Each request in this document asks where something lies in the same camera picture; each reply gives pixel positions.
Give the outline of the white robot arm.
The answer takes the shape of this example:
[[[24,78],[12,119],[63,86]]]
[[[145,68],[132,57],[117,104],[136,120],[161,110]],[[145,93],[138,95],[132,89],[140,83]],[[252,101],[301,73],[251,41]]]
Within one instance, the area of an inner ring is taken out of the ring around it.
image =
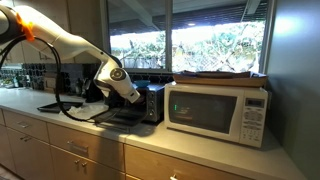
[[[25,37],[28,45],[51,58],[53,58],[53,53],[47,43],[57,50],[61,60],[71,59],[81,53],[91,54],[101,61],[94,77],[94,83],[105,96],[109,96],[109,92],[114,89],[131,103],[140,97],[128,73],[122,68],[116,57],[104,52],[86,39],[70,34],[30,6],[22,5],[11,8],[0,5],[0,11],[1,44]]]

